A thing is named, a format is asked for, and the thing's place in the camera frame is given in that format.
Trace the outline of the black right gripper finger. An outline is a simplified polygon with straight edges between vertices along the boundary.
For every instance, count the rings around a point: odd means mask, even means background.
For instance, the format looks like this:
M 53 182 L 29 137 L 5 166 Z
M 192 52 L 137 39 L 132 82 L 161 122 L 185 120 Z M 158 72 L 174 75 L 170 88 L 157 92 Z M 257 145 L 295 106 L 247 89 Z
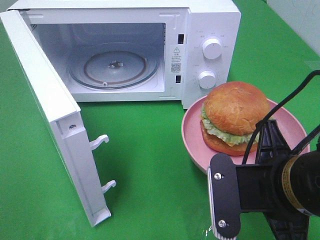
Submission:
M 279 155 L 286 155 L 290 147 L 283 137 L 275 119 L 269 119 L 259 132 L 255 164 L 268 164 Z
M 309 212 L 266 211 L 263 213 L 276 240 L 307 240 Z

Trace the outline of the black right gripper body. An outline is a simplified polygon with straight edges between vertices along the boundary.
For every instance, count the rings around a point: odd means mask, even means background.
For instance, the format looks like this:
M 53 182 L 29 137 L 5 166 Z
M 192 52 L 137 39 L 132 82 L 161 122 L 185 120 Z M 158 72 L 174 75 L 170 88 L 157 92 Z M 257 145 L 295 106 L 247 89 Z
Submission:
M 319 216 L 320 152 L 290 157 L 280 169 L 279 185 L 294 209 L 307 216 Z

